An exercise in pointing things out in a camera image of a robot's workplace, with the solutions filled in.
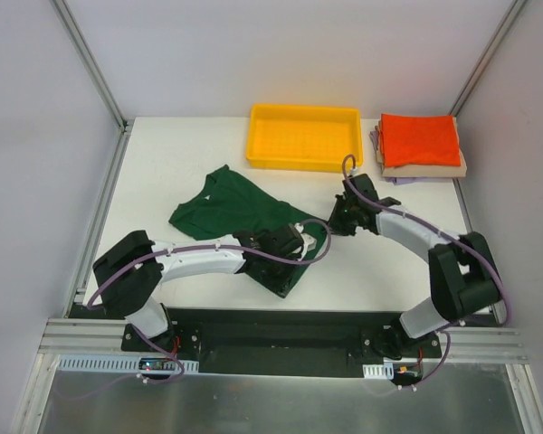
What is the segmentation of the green t-shirt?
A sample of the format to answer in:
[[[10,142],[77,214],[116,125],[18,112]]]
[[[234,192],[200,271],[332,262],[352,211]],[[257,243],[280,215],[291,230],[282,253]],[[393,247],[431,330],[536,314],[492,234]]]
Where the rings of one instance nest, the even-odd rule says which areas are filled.
[[[259,236],[308,219],[319,217],[274,198],[223,165],[205,176],[203,188],[188,202],[180,203],[168,223],[195,240],[206,241],[237,231],[251,231]],[[317,223],[308,223],[304,229],[317,240],[317,248],[305,257],[310,260],[319,254],[327,232]]]

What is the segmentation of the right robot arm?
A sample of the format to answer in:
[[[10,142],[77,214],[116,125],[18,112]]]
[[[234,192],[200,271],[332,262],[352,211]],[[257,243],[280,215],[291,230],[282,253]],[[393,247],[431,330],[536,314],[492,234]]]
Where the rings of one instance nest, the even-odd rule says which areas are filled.
[[[361,228],[413,252],[429,270],[430,296],[405,311],[391,327],[391,350],[410,356],[422,337],[501,301],[494,264],[483,237],[452,235],[411,214],[392,198],[368,203],[352,194],[336,196],[328,226],[334,234],[353,236]]]

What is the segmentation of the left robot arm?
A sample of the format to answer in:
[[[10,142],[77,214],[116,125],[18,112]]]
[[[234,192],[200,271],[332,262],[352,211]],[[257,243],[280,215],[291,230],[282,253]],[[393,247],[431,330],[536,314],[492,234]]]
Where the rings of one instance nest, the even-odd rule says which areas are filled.
[[[87,307],[126,319],[152,351],[173,341],[171,320],[152,294],[177,278],[247,274],[284,290],[316,240],[301,224],[275,231],[236,231],[218,239],[185,243],[153,241],[144,230],[126,235],[93,264],[98,289]]]

